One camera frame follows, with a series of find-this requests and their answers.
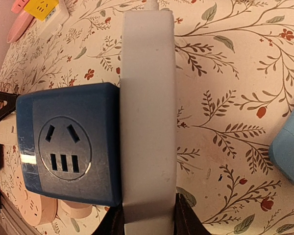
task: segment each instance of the tablecloth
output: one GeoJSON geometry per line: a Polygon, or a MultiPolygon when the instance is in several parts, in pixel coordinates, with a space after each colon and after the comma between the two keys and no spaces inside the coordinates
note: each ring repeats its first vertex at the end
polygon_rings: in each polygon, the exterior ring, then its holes
{"type": "MultiPolygon", "coordinates": [[[[120,84],[122,14],[146,0],[66,0],[69,20],[48,41],[33,21],[13,43],[0,91],[120,84]]],[[[216,235],[294,235],[294,186],[268,148],[294,108],[294,0],[159,0],[175,19],[177,191],[216,235]]],[[[6,146],[1,189],[17,206],[19,152],[6,146]]],[[[41,234],[91,234],[105,210],[64,215],[41,234]]]]}

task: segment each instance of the yellow object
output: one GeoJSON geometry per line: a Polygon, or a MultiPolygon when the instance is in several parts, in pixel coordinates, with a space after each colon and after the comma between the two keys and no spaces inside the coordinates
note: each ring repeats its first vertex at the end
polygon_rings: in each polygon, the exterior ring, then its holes
{"type": "Polygon", "coordinates": [[[57,4],[59,0],[30,0],[24,10],[43,21],[57,4]]]}

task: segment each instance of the pink object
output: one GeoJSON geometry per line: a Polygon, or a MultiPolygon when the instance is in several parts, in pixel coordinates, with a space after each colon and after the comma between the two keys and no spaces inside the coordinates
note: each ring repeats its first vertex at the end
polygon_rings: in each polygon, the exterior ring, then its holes
{"type": "Polygon", "coordinates": [[[29,0],[16,0],[12,6],[11,11],[14,13],[20,13],[21,10],[25,7],[25,5],[29,2],[29,0]]]}
{"type": "Polygon", "coordinates": [[[28,28],[33,18],[32,15],[23,10],[12,25],[6,41],[8,43],[17,41],[28,28]]]}

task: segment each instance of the blue device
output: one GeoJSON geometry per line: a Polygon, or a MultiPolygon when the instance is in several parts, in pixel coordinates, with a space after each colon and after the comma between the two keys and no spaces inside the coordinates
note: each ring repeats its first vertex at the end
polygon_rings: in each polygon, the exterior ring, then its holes
{"type": "Polygon", "coordinates": [[[294,110],[270,145],[269,158],[294,183],[294,110]]]}
{"type": "Polygon", "coordinates": [[[88,204],[121,202],[118,87],[100,83],[26,94],[16,110],[29,191],[88,204]]]}

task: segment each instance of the white power strip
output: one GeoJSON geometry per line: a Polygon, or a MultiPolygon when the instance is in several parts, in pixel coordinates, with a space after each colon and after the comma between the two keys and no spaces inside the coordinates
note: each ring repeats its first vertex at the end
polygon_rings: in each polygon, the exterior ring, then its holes
{"type": "Polygon", "coordinates": [[[120,110],[126,235],[173,234],[176,192],[173,26],[171,11],[124,13],[120,110]]]}
{"type": "Polygon", "coordinates": [[[8,115],[0,121],[0,144],[18,145],[15,113],[8,115]]]}
{"type": "Polygon", "coordinates": [[[50,14],[41,22],[37,30],[40,38],[48,40],[56,35],[62,29],[62,25],[70,17],[67,7],[63,0],[59,0],[59,4],[50,12],[50,14]]]}

